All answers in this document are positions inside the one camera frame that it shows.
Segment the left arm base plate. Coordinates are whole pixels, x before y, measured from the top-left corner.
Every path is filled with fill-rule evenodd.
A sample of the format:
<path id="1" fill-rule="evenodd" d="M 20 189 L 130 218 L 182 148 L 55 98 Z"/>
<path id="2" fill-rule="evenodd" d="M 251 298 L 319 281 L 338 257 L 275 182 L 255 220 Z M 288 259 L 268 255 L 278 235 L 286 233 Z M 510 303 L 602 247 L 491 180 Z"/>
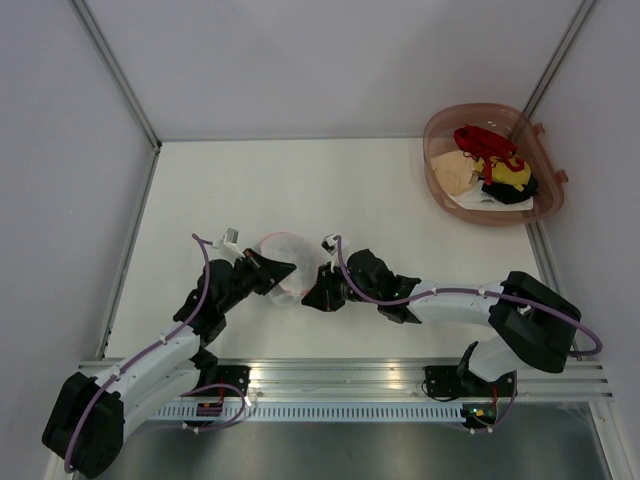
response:
<path id="1" fill-rule="evenodd" d="M 248 394 L 250 372 L 247 365 L 218 366 L 182 398 L 197 398 L 193 413 L 195 418 L 233 417 L 238 409 L 252 407 Z"/>

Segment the white mesh laundry bag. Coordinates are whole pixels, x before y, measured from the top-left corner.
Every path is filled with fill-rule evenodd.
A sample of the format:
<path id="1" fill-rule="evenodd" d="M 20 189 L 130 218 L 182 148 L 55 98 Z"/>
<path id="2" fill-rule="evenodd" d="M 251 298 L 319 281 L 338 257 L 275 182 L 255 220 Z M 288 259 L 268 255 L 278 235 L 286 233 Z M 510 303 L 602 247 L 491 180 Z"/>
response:
<path id="1" fill-rule="evenodd" d="M 314 286 L 321 258 L 303 237 L 291 232 L 271 233 L 258 243 L 258 253 L 280 267 L 280 279 L 267 294 L 274 304 L 299 303 Z"/>

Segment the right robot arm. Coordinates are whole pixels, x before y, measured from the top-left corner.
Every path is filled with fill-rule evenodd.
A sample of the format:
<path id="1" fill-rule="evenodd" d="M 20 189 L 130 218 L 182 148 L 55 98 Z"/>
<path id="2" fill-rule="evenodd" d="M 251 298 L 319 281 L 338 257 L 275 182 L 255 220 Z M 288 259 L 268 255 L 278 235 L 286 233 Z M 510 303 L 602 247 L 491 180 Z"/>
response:
<path id="1" fill-rule="evenodd" d="M 493 338 L 472 342 L 454 366 L 453 397 L 484 396 L 503 376 L 525 367 L 563 372 L 581 318 L 573 304 L 521 271 L 477 287 L 438 285 L 393 273 L 368 249 L 351 254 L 344 265 L 320 266 L 301 302 L 323 312 L 367 302 L 396 324 L 438 321 L 492 329 Z"/>

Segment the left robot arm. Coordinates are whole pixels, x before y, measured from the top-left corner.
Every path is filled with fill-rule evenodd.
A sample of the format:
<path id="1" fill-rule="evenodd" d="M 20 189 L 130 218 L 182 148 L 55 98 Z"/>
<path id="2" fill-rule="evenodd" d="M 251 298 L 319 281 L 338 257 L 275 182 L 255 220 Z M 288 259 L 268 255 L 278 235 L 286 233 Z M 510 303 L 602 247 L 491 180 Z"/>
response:
<path id="1" fill-rule="evenodd" d="M 207 260 L 195 288 L 156 340 L 98 374 L 80 371 L 61 386 L 42 434 L 68 473 L 101 475 L 127 438 L 183 393 L 206 396 L 218 384 L 207 352 L 226 315 L 251 294 L 266 295 L 295 272 L 293 263 L 247 248 L 234 262 Z"/>

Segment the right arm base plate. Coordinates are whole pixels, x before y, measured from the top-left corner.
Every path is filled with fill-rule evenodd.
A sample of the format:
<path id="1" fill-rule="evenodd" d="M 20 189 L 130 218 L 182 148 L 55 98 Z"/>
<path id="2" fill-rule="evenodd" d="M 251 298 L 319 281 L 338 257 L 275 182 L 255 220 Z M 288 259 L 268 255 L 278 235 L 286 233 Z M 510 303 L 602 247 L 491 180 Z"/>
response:
<path id="1" fill-rule="evenodd" d="M 453 365 L 432 365 L 423 368 L 422 392 L 441 403 L 477 398 L 485 405 L 472 405 L 461 410 L 462 428 L 470 434 L 493 433 L 507 415 L 517 396 L 517 373 L 500 376 L 495 381 L 478 379 L 458 372 Z"/>

